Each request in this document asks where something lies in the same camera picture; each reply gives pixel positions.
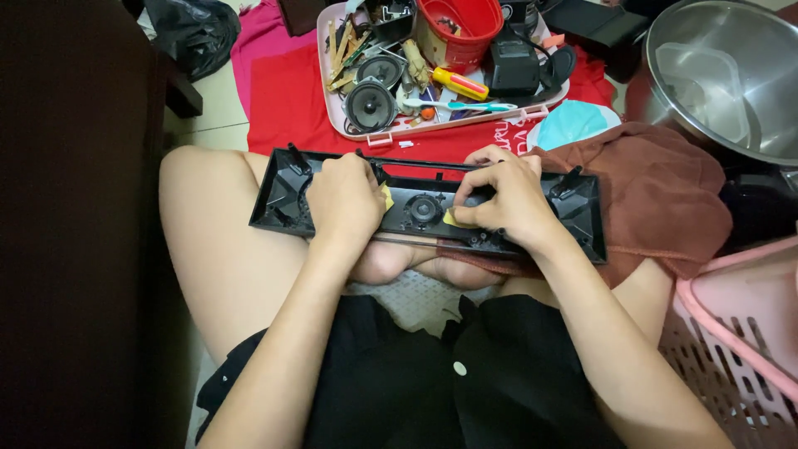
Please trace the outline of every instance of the screwdriver handle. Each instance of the screwdriver handle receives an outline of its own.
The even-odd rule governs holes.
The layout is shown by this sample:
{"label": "screwdriver handle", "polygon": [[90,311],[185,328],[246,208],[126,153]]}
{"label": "screwdriver handle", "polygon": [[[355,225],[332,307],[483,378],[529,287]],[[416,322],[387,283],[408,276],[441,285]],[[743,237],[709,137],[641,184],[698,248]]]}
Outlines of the screwdriver handle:
{"label": "screwdriver handle", "polygon": [[488,98],[488,87],[486,85],[466,78],[463,75],[443,70],[440,67],[437,67],[433,71],[433,80],[438,81],[454,93],[461,93],[474,100],[484,101]]}

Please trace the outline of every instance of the red plastic container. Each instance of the red plastic container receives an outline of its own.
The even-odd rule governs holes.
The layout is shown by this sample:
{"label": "red plastic container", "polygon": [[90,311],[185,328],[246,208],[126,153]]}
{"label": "red plastic container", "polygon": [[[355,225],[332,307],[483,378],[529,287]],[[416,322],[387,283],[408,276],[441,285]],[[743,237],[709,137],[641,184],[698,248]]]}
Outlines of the red plastic container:
{"label": "red plastic container", "polygon": [[[418,0],[418,45],[434,66],[467,74],[482,62],[504,18],[498,0]],[[439,23],[450,19],[460,26],[460,36]]]}

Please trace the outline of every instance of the toothbrush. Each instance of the toothbrush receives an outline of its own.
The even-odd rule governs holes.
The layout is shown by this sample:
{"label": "toothbrush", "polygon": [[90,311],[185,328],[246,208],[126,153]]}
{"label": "toothbrush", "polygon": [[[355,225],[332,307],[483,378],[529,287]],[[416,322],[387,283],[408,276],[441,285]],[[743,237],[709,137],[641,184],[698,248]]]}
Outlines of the toothbrush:
{"label": "toothbrush", "polygon": [[451,109],[453,111],[460,110],[460,109],[470,109],[475,111],[512,111],[514,109],[518,109],[518,106],[511,105],[509,103],[474,103],[469,105],[468,103],[460,103],[458,101],[450,101],[449,103],[444,103],[442,101],[424,101],[419,98],[407,98],[404,101],[404,105],[409,108],[420,108],[422,106],[436,106],[439,108],[446,108]]}

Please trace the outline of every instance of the pink laundry basket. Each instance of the pink laundry basket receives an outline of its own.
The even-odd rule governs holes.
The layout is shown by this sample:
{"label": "pink laundry basket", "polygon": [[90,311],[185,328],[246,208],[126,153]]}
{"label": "pink laundry basket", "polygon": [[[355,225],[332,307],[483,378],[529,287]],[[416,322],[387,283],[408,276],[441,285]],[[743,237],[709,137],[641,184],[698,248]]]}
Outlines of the pink laundry basket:
{"label": "pink laundry basket", "polygon": [[738,449],[798,448],[798,236],[676,284],[660,352]]}

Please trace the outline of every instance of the metal pot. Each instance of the metal pot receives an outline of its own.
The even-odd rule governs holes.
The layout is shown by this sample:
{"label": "metal pot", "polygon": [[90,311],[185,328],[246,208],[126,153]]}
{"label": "metal pot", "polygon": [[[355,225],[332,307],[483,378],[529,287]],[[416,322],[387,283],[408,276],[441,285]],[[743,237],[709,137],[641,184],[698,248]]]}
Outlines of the metal pot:
{"label": "metal pot", "polygon": [[[685,98],[678,100],[656,56],[658,48],[671,42],[720,50],[736,62],[745,107],[742,117],[747,117],[749,126],[739,141],[714,132],[693,115],[695,104],[685,107]],[[689,59],[689,55],[678,59],[677,70]],[[712,97],[713,89],[730,86],[713,80],[702,89],[691,94],[692,101],[700,103]],[[715,117],[729,112],[714,103],[699,106]],[[719,159],[745,155],[797,167],[798,28],[748,2],[685,0],[672,5],[654,20],[646,35],[641,69],[626,91],[626,117],[676,129]]]}

